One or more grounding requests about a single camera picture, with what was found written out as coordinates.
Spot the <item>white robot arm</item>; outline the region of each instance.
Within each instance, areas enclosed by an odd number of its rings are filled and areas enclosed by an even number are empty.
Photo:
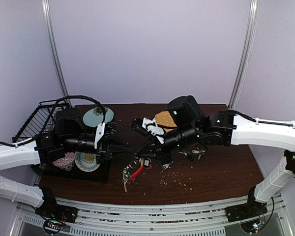
[[[136,157],[158,159],[165,165],[172,162],[173,151],[192,144],[198,144],[202,151],[213,145],[262,145],[285,149],[285,155],[276,168],[250,190],[248,202],[226,208],[229,222],[258,216],[260,211],[267,212],[266,203],[295,177],[295,120],[264,120],[237,111],[216,112],[206,117],[192,96],[174,99],[168,104],[167,110],[177,125],[163,127],[172,129],[168,133],[151,133],[145,125],[146,118],[133,120],[132,128],[148,136],[148,140],[136,152]]]
[[[96,129],[85,129],[81,124],[81,114],[76,108],[66,107],[57,111],[52,117],[54,126],[46,132],[45,127],[51,118],[56,105],[66,99],[85,99],[94,102],[103,112],[103,121]],[[0,142],[0,171],[23,165],[37,165],[53,162],[63,158],[66,152],[87,152],[96,156],[97,163],[125,153],[129,153],[128,143],[117,135],[117,125],[113,122],[106,123],[105,109],[96,100],[86,96],[67,96],[60,98],[50,111],[41,131],[34,137],[7,144]],[[27,186],[4,178],[0,175],[0,197],[18,201],[36,208],[36,213],[50,218],[51,215],[66,215],[66,221],[74,223],[77,209],[58,205],[49,188]]]

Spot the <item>wooden table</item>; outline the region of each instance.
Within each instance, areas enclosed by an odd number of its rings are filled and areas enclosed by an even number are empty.
[[[78,106],[83,114],[92,105]],[[153,118],[166,110],[164,104],[107,105],[115,113],[118,135],[131,144],[133,152],[113,160],[107,184],[43,176],[41,186],[50,187],[56,197],[93,203],[125,205],[162,205],[214,201],[248,194],[249,189],[263,180],[248,146],[209,147],[200,160],[190,162],[181,154],[173,154],[171,169],[162,170],[153,161],[151,170],[144,170],[124,192],[122,170],[133,159],[133,153],[145,138],[130,127],[135,117]],[[226,105],[200,105],[209,116],[226,110]]]

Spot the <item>plate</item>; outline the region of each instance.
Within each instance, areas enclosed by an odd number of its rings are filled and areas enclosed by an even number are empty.
[[[105,123],[111,122],[114,118],[114,112],[105,107],[106,110],[106,118]],[[85,113],[83,116],[83,122],[85,125],[89,127],[97,127],[103,121],[103,114],[99,107],[95,107],[90,109],[88,112]]]
[[[60,158],[57,161],[54,161],[53,165],[65,171],[70,171],[74,166],[74,153],[66,153],[65,157]]]
[[[96,155],[91,153],[76,152],[74,161],[77,167],[85,172],[95,171],[100,166],[96,162]]]

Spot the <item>purple wall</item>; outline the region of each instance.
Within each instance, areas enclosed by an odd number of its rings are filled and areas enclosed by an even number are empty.
[[[236,109],[265,119],[295,120],[295,0],[260,1],[256,36]],[[251,147],[264,176],[283,150]],[[295,180],[282,191],[295,229]]]
[[[69,94],[103,103],[229,102],[250,1],[51,1]]]
[[[38,102],[61,97],[41,0],[0,0],[0,140],[11,142]],[[1,173],[30,183],[29,167]],[[0,236],[8,235],[15,203],[0,199]]]

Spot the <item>black wire rack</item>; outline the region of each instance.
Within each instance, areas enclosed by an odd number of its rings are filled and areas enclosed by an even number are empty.
[[[56,100],[40,102],[33,113],[25,121],[19,132],[14,137],[12,137],[12,142],[20,142],[37,135],[42,130],[44,123],[51,114],[51,110],[55,104],[55,101]],[[55,114],[68,106],[69,104],[67,102],[61,102],[56,105],[54,112],[47,121],[47,125],[43,130],[43,133],[48,133],[53,129],[55,126]]]
[[[56,100],[42,101],[25,121],[19,132],[12,137],[12,142],[20,142],[29,138],[32,138],[40,133],[44,123],[48,119],[48,116],[51,114],[51,110],[55,105]],[[55,110],[51,114],[47,125],[43,130],[44,133],[49,133],[55,126],[55,115],[58,111],[62,111],[65,108],[69,107],[69,103],[63,101],[56,105]],[[105,161],[100,165],[98,170],[87,173],[78,169],[76,166],[70,171],[60,169],[53,165],[52,162],[47,162],[44,164],[32,165],[32,169],[40,176],[55,176],[62,178],[71,178],[71,179],[82,179],[82,180],[91,180],[91,181],[101,181],[103,183],[107,182],[109,171],[110,171],[111,160]]]

